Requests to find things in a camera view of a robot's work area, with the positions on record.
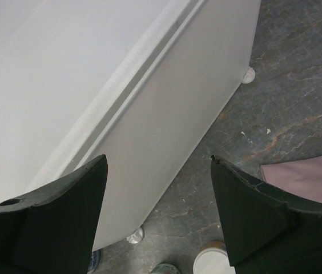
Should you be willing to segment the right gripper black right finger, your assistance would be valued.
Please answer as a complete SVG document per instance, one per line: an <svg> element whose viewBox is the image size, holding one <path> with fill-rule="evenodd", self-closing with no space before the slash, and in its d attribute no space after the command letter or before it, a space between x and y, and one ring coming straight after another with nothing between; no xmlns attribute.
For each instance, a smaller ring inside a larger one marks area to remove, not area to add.
<svg viewBox="0 0 322 274"><path fill-rule="evenodd" d="M211 158L230 265L237 273L322 273L322 203Z"/></svg>

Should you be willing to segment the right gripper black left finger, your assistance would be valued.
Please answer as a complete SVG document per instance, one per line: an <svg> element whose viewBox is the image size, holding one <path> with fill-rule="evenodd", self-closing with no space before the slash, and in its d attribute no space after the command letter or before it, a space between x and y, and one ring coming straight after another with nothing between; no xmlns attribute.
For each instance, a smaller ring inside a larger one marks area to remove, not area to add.
<svg viewBox="0 0 322 274"><path fill-rule="evenodd" d="M0 273L86 273L107 174L100 155L0 203Z"/></svg>

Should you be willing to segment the blue labelled open-top can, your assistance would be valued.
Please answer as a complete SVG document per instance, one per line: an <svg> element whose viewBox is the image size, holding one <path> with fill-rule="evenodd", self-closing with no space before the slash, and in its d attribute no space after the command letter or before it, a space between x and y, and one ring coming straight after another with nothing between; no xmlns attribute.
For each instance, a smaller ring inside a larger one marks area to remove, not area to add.
<svg viewBox="0 0 322 274"><path fill-rule="evenodd" d="M90 262L88 265L88 269L87 269L87 273L91 274L94 271L96 271L96 269L99 267L100 262L102 259L102 250L98 249L96 251L93 251L90 257Z"/></svg>

